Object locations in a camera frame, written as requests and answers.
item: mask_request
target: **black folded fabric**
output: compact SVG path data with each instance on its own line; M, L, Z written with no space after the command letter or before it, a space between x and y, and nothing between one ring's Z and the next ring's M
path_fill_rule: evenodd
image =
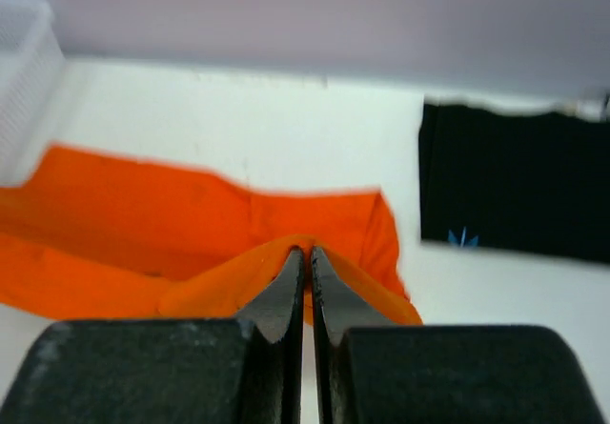
M421 238L610 262L610 124L425 105Z

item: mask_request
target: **gray wall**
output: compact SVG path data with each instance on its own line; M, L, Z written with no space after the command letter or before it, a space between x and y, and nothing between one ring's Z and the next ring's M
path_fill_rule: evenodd
M610 87L610 0L51 0L63 48L488 89Z

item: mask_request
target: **white table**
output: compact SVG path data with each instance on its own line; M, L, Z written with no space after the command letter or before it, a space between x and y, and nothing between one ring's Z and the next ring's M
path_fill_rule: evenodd
M426 323L526 323L572 346L610 420L610 270L418 240L417 131L424 93L465 95L501 110L553 99L454 92L273 73L71 60L24 152L50 140L203 166L260 189L380 186L396 215L400 274ZM49 320L0 305L0 396ZM305 329L302 422L317 422L312 331Z

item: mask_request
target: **white plastic basket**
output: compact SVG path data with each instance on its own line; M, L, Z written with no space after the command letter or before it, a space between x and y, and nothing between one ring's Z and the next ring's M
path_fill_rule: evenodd
M0 0L0 186L18 184L11 169L64 64L52 21L44 0Z

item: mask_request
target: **orange garment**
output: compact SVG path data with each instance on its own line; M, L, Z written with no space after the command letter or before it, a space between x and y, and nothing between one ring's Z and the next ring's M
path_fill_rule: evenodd
M231 316L291 247L309 255L313 245L379 311L420 323L379 192L265 194L210 172L53 147L24 187L0 190L0 301L56 319Z

